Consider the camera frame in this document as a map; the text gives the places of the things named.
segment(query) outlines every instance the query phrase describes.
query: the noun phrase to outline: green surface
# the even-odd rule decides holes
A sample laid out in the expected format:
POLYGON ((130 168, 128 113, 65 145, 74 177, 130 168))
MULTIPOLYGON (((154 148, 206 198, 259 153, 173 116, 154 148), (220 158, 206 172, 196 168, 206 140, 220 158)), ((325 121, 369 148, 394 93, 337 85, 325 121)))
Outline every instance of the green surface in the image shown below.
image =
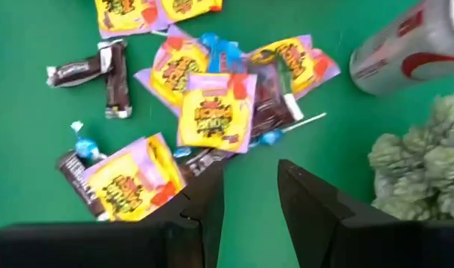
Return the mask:
MULTIPOLYGON (((454 92, 454 77, 376 98, 348 76, 355 47, 412 6, 415 0, 225 0, 210 13, 179 26, 240 43, 244 51, 278 39, 312 34, 343 74, 300 100, 307 116, 328 116, 288 133, 274 147, 259 147, 226 168, 226 214, 219 267, 297 267, 281 213, 276 182, 279 159, 290 159, 359 200, 373 198, 367 153, 382 133, 403 134, 425 121, 433 97, 454 92)), ((174 148, 176 118, 130 76, 134 113, 104 118, 104 82, 50 89, 45 67, 87 57, 100 41, 92 0, 0 1, 0 226, 33 221, 93 220, 54 163, 74 145, 72 121, 113 153, 142 135, 162 132, 174 148)), ((130 74, 150 67, 163 41, 127 37, 130 74)))

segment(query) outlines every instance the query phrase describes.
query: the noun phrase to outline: candy wrapper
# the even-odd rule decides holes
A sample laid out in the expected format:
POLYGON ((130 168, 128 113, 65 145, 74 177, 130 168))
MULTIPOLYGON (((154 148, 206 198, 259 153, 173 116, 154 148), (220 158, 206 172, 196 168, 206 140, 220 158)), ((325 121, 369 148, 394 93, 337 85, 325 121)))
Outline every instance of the candy wrapper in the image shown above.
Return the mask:
POLYGON ((167 28, 210 10, 222 0, 95 0, 102 38, 142 34, 167 28))
POLYGON ((200 151, 186 162, 179 164, 182 177, 189 184, 215 162, 225 162, 236 156, 235 153, 208 148, 200 151))
POLYGON ((178 146, 246 153, 256 82, 255 74, 191 73, 179 118, 178 146))
POLYGON ((85 138, 80 134, 80 130, 83 127, 83 123, 80 121, 75 121, 71 123, 70 127, 75 132, 77 136, 77 142, 75 143, 75 152, 81 158, 88 159, 91 161, 100 161, 106 158, 106 155, 100 153, 98 145, 95 141, 85 138))
POLYGON ((53 88, 78 86, 112 69, 112 51, 102 48, 84 60, 47 67, 47 85, 53 88))
POLYGON ((109 220, 137 221, 185 186, 160 133, 140 138, 82 172, 109 220))
POLYGON ((313 48, 310 35, 274 42, 249 54, 254 64, 271 63, 281 55, 292 72, 292 90, 296 99, 305 96, 340 73, 338 65, 320 49, 313 48))
POLYGON ((255 113, 252 122, 252 139, 263 133, 295 122, 282 98, 282 89, 274 64, 249 66, 250 74, 257 74, 255 113))
POLYGON ((188 74, 207 70, 208 52, 179 29, 170 27, 170 31, 167 33, 170 36, 156 53, 153 67, 138 71, 135 77, 179 116, 188 74))
POLYGON ((243 52, 237 42, 221 39, 215 33, 204 33, 199 42, 209 50, 209 73, 245 73, 246 66, 242 59, 243 52))
POLYGON ((126 41, 122 39, 98 43, 98 48, 101 51, 110 50, 112 53, 112 70, 105 75, 105 117, 108 119, 128 118, 132 113, 127 83, 126 46, 126 41))
POLYGON ((77 154, 73 150, 68 151, 60 157, 55 167, 65 176, 67 182, 86 204, 93 216, 99 221, 108 220, 108 214, 103 204, 101 204, 100 199, 81 176, 81 173, 86 168, 77 157, 77 154))

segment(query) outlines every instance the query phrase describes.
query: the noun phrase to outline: yellow candy bag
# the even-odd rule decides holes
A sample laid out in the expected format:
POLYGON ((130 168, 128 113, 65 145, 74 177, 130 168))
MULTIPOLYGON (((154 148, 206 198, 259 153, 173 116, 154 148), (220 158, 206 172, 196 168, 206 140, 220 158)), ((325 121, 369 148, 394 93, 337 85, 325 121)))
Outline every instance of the yellow candy bag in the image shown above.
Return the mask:
POLYGON ((221 0, 95 0, 102 38, 142 34, 210 10, 220 11, 221 0))
POLYGON ((310 35, 266 45, 250 53, 249 59, 254 64, 266 64, 272 62, 276 54, 284 58, 292 71, 292 91, 297 99, 340 73, 331 58, 320 49, 313 48, 310 35))
POLYGON ((185 187, 160 133, 134 141, 86 169, 82 177, 111 221, 141 220, 185 187))
POLYGON ((160 16, 170 22, 178 22, 208 11, 221 11, 223 0, 156 0, 162 6, 160 16))
POLYGON ((246 153, 252 130, 256 74, 189 75, 178 146, 246 153))
POLYGON ((189 36, 169 36, 156 53, 153 67, 134 76, 179 116, 189 72, 205 72, 207 67, 208 52, 198 42, 189 36))

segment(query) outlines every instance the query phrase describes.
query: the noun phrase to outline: lollipop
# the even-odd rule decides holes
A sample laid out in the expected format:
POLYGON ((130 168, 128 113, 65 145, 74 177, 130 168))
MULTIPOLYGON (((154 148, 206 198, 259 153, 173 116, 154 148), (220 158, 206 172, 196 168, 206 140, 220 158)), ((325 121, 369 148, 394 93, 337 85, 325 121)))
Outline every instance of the lollipop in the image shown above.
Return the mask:
POLYGON ((75 121, 71 123, 70 126, 75 135, 77 136, 77 143, 75 144, 75 152, 77 155, 84 159, 90 159, 92 161, 100 161, 106 158, 106 155, 100 153, 98 145, 89 138, 82 137, 79 132, 83 127, 83 123, 80 121, 75 121))

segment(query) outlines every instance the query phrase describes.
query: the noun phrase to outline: green plant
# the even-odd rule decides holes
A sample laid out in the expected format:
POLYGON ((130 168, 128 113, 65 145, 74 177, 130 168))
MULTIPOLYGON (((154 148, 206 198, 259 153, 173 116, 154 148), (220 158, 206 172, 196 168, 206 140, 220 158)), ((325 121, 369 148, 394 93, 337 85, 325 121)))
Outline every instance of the green plant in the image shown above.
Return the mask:
POLYGON ((426 126, 380 136, 368 158, 374 207, 401 220, 454 219, 454 95, 435 99, 426 126))

